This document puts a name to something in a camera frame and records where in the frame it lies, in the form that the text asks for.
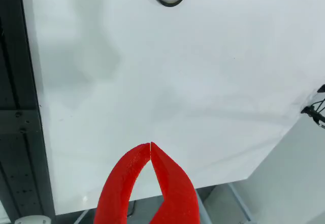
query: black cable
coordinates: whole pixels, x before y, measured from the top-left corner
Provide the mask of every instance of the black cable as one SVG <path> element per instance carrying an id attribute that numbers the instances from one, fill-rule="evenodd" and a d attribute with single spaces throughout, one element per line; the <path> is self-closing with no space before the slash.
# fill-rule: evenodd
<path id="1" fill-rule="evenodd" d="M 319 104 L 319 106 L 317 107 L 316 111 L 318 111 L 318 109 L 322 106 L 323 103 L 324 103 L 324 100 Z"/>
<path id="2" fill-rule="evenodd" d="M 323 101 L 324 101 L 324 100 L 317 101 L 317 102 L 315 102 L 315 103 L 313 103 L 313 104 L 311 104 L 311 105 L 313 106 L 313 105 L 316 105 L 316 104 L 321 103 L 321 102 L 323 102 Z"/>
<path id="3" fill-rule="evenodd" d="M 323 109 L 321 109 L 318 113 L 322 112 L 325 109 L 325 107 Z"/>

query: red robotic gripper finger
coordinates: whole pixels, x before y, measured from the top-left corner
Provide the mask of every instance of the red robotic gripper finger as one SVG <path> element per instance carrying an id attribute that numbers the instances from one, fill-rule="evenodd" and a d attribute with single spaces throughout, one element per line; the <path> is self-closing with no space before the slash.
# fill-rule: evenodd
<path id="1" fill-rule="evenodd" d="M 152 142 L 151 152 L 149 143 L 139 145 L 116 164 L 104 185 L 94 224 L 126 224 L 128 201 L 134 183 L 150 158 L 164 197 L 163 204 L 150 223 L 200 223 L 198 200 L 190 179 Z"/>

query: white wall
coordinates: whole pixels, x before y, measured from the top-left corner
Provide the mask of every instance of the white wall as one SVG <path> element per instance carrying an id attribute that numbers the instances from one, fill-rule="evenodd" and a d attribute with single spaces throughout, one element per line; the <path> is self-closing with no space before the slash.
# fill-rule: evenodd
<path id="1" fill-rule="evenodd" d="M 0 201 L 0 224 L 5 224 L 5 223 L 9 223 L 9 222 L 10 222 L 10 220 L 9 220 L 7 213 Z"/>
<path id="2" fill-rule="evenodd" d="M 261 224 L 323 224 L 325 130 L 303 116 L 235 187 Z"/>

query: black metal frame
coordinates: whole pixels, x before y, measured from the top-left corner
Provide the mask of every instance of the black metal frame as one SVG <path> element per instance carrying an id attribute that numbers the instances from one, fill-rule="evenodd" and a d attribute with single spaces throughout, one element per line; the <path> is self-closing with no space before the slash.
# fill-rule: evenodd
<path id="1" fill-rule="evenodd" d="M 9 219 L 55 219 L 22 0 L 0 0 L 0 200 Z"/>
<path id="2" fill-rule="evenodd" d="M 325 84 L 317 91 L 317 93 L 325 93 Z M 310 106 L 306 106 L 301 111 L 301 114 L 307 114 L 309 117 L 312 117 L 318 126 L 325 129 L 325 117 L 321 114 L 321 112 L 325 110 L 325 107 L 322 107 L 323 104 L 325 105 L 325 98 L 321 101 L 313 103 Z"/>

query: white table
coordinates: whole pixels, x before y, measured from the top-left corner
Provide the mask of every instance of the white table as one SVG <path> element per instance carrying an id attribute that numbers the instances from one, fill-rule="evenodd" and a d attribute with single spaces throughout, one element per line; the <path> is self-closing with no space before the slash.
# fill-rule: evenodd
<path id="1" fill-rule="evenodd" d="M 56 214 L 154 141 L 195 187 L 247 178 L 324 83 L 325 0 L 24 0 Z M 131 200 L 160 194 L 152 165 Z"/>

